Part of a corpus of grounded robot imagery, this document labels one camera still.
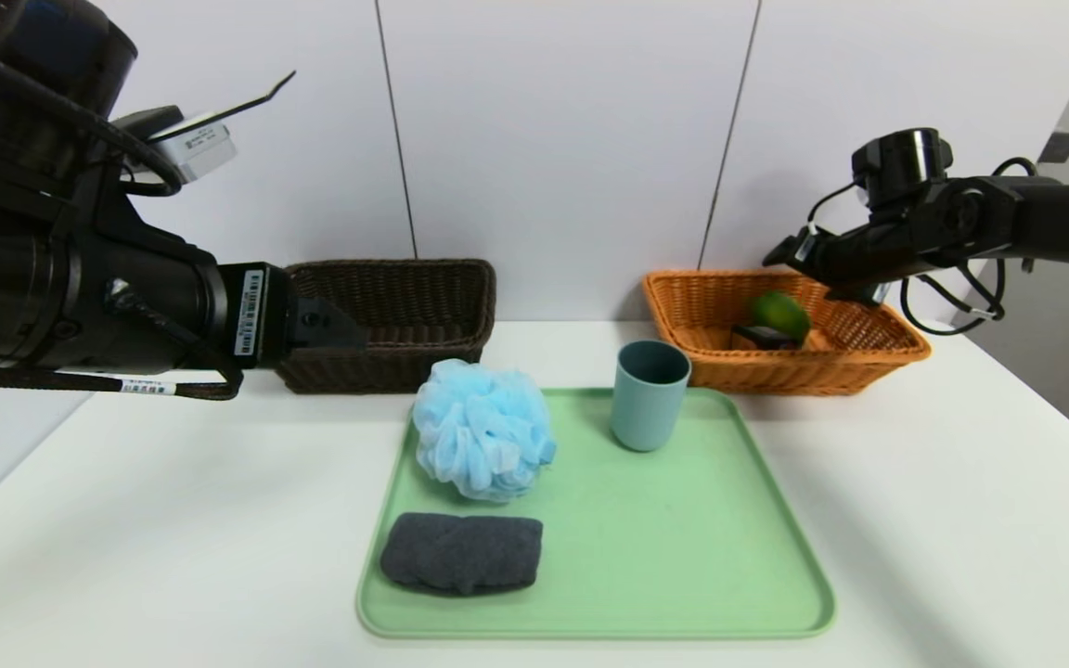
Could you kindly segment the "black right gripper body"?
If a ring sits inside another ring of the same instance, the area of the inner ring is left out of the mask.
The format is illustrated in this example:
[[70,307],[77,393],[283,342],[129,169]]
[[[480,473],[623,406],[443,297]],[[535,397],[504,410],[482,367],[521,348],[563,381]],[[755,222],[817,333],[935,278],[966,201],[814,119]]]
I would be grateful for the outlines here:
[[900,245],[877,245],[869,233],[834,234],[826,229],[803,228],[794,251],[801,271],[827,288],[862,288],[894,282],[915,275],[915,254]]

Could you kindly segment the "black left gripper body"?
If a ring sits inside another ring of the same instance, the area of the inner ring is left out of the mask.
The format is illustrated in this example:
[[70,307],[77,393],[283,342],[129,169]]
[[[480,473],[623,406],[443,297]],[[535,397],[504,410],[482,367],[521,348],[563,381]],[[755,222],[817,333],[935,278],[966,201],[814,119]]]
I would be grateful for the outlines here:
[[286,355],[296,293],[270,263],[219,263],[141,221],[94,221],[71,232],[76,258],[71,369],[165,373],[267,368]]

